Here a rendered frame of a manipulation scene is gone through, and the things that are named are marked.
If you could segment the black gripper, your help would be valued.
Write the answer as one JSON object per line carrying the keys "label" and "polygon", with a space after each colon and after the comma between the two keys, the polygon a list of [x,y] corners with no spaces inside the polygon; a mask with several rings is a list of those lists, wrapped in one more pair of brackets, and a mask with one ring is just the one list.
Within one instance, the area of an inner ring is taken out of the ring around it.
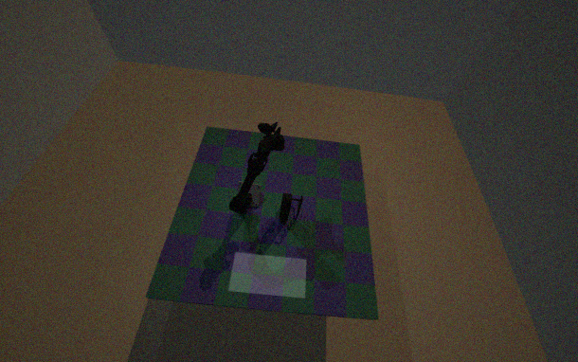
{"label": "black gripper", "polygon": [[[280,128],[281,127],[279,127],[275,132],[277,125],[278,125],[277,122],[275,122],[272,125],[269,125],[268,123],[259,123],[258,129],[261,131],[261,133],[266,134],[266,136],[263,136],[263,138],[269,140],[269,137],[270,137],[270,135],[272,135],[272,133],[280,135]],[[284,146],[274,147],[273,149],[272,148],[270,149],[270,152],[274,151],[274,150],[275,151],[283,151],[283,149],[284,149]]]}

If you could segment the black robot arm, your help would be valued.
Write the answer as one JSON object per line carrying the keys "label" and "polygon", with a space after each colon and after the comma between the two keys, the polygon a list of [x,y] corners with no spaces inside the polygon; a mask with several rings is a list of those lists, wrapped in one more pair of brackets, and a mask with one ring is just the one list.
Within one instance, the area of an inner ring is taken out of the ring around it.
{"label": "black robot arm", "polygon": [[[272,145],[272,147],[271,147]],[[284,146],[283,135],[270,135],[269,140],[263,139],[259,142],[257,153],[251,154],[248,159],[247,176],[239,193],[233,197],[229,203],[229,209],[242,215],[246,208],[249,208],[252,202],[252,194],[248,193],[256,176],[258,176],[264,169],[270,154],[270,149],[274,147]],[[253,158],[254,157],[256,158]],[[252,159],[253,158],[253,159]],[[263,165],[263,163],[265,164]]]}

